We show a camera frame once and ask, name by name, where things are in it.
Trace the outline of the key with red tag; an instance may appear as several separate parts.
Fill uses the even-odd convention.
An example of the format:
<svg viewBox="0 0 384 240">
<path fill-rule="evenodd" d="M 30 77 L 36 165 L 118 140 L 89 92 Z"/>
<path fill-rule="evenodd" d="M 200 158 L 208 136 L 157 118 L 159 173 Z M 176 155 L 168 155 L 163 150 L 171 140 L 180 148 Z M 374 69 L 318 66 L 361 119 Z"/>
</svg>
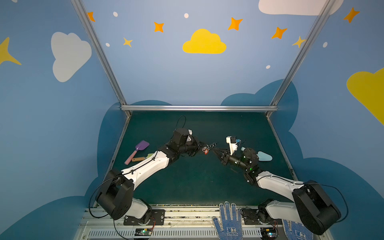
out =
<svg viewBox="0 0 384 240">
<path fill-rule="evenodd" d="M 205 155 L 207 155 L 209 152 L 210 152 L 210 150 L 212 150 L 214 148 L 214 146 L 204 146 L 203 148 L 202 148 L 202 152 L 205 154 Z"/>
</svg>

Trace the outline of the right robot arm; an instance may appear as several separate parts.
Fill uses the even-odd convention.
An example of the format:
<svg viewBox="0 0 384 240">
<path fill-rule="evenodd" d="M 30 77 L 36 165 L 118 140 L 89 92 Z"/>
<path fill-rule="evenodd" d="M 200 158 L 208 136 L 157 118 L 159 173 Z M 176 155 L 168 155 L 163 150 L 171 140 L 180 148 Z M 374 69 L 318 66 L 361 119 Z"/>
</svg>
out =
<svg viewBox="0 0 384 240">
<path fill-rule="evenodd" d="M 244 171 L 246 181 L 261 189 L 272 191 L 289 199 L 279 202 L 268 199 L 258 206 L 257 221 L 268 223 L 281 219 L 303 224 L 311 233 L 322 235 L 333 224 L 345 220 L 341 211 L 325 192 L 324 185 L 315 181 L 294 181 L 259 167 L 260 161 L 272 157 L 251 148 L 242 148 L 241 156 L 225 149 L 213 151 L 223 165 L 234 165 Z"/>
</svg>

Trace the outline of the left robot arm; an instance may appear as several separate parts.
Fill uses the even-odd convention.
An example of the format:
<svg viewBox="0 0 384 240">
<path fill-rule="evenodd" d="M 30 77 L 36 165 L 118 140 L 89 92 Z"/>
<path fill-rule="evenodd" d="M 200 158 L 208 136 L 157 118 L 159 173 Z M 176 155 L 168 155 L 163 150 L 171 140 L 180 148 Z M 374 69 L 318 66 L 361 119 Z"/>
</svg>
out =
<svg viewBox="0 0 384 240">
<path fill-rule="evenodd" d="M 110 170 L 92 194 L 91 200 L 95 200 L 113 220 L 128 216 L 136 219 L 140 225 L 147 224 L 152 217 L 152 208 L 143 200 L 134 198 L 136 188 L 181 155 L 193 157 L 198 152 L 207 153 L 215 146 L 215 143 L 207 145 L 199 141 L 191 130 L 176 129 L 171 139 L 152 156 L 130 168 Z"/>
</svg>

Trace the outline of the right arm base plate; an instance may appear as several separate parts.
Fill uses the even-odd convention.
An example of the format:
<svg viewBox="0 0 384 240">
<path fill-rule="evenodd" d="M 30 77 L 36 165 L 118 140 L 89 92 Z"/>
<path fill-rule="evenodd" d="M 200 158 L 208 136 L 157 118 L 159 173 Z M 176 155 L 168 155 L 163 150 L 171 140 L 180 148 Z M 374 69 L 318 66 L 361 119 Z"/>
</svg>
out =
<svg viewBox="0 0 384 240">
<path fill-rule="evenodd" d="M 269 225 L 268 217 L 258 209 L 242 208 L 241 216 L 244 219 L 245 225 Z"/>
</svg>

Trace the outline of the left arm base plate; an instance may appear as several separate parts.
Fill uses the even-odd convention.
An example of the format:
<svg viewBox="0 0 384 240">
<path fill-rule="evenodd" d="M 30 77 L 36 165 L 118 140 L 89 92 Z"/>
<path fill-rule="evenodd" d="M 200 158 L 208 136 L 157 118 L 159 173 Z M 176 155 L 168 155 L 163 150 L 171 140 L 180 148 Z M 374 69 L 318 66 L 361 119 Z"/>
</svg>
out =
<svg viewBox="0 0 384 240">
<path fill-rule="evenodd" d="M 163 226 L 165 221 L 165 210 L 154 209 L 147 211 L 141 219 L 125 216 L 124 226 Z"/>
</svg>

